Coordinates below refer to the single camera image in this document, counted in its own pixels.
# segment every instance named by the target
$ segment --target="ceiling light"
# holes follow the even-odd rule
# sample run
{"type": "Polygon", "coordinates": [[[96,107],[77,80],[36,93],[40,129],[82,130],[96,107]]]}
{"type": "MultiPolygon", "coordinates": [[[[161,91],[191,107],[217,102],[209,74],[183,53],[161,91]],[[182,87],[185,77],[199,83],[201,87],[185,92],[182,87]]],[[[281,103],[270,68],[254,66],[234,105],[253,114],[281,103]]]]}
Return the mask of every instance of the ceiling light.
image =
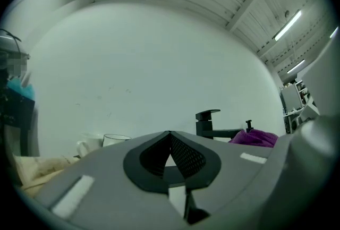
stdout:
{"type": "Polygon", "coordinates": [[[295,67],[293,67],[291,70],[287,71],[287,73],[292,72],[293,70],[295,70],[298,66],[300,66],[302,63],[304,62],[304,60],[302,60],[299,64],[297,64],[295,67]]]}
{"type": "Polygon", "coordinates": [[[339,28],[339,26],[335,28],[334,32],[333,32],[333,33],[330,35],[330,37],[329,37],[329,38],[332,38],[332,37],[333,37],[333,36],[336,34],[336,32],[337,32],[338,28],[339,28]]]}
{"type": "Polygon", "coordinates": [[[298,11],[296,15],[293,16],[290,21],[288,21],[286,26],[274,37],[276,41],[278,41],[280,37],[283,36],[291,26],[293,26],[293,24],[298,20],[298,18],[301,17],[301,14],[302,14],[301,11],[298,11]]]}

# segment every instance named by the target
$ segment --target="cup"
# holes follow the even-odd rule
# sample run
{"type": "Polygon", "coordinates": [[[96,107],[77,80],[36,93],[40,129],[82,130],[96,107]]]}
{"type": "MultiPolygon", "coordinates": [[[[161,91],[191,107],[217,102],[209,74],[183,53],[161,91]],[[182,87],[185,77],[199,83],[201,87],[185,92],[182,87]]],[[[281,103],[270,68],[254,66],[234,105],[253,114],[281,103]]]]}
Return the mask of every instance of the cup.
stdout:
{"type": "Polygon", "coordinates": [[[121,143],[121,142],[124,142],[125,140],[129,140],[129,139],[131,139],[131,138],[127,137],[125,135],[105,134],[103,146],[105,147],[105,146],[121,143]]]}
{"type": "Polygon", "coordinates": [[[100,134],[82,133],[82,140],[76,143],[76,149],[80,157],[100,149],[103,146],[103,136],[100,134]]]}

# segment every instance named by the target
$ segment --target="beige fabric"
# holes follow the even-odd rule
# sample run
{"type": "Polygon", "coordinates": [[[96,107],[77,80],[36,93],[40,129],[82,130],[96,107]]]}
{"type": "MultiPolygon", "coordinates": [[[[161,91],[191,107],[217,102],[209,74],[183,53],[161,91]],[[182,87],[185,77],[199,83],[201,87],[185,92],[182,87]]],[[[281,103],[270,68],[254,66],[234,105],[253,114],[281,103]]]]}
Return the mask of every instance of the beige fabric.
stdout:
{"type": "Polygon", "coordinates": [[[21,189],[34,197],[45,183],[79,159],[75,157],[41,158],[14,156],[14,160],[19,178],[23,184],[21,189]]]}

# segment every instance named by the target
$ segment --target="white tape strip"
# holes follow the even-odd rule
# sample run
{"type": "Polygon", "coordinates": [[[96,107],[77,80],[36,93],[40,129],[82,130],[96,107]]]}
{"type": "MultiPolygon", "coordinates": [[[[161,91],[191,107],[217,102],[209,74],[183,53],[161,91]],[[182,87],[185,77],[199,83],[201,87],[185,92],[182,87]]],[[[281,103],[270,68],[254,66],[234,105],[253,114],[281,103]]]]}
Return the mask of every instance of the white tape strip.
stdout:
{"type": "Polygon", "coordinates": [[[246,154],[245,152],[241,154],[240,157],[243,159],[252,161],[252,162],[260,163],[260,164],[264,164],[267,161],[267,159],[264,157],[253,156],[250,154],[246,154]]]}
{"type": "Polygon", "coordinates": [[[52,213],[63,219],[68,219],[76,211],[80,201],[88,193],[94,181],[93,177],[83,175],[52,208],[52,213]]]}

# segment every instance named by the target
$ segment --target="purple cloth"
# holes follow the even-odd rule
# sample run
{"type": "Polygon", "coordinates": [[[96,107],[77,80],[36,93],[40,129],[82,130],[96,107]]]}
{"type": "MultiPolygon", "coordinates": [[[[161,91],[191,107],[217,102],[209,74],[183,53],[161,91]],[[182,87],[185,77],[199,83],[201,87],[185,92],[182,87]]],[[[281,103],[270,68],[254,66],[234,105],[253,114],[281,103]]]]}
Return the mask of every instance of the purple cloth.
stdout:
{"type": "Polygon", "coordinates": [[[278,136],[275,134],[252,129],[249,133],[244,130],[240,131],[231,141],[229,141],[229,143],[272,148],[277,139],[278,136]]]}

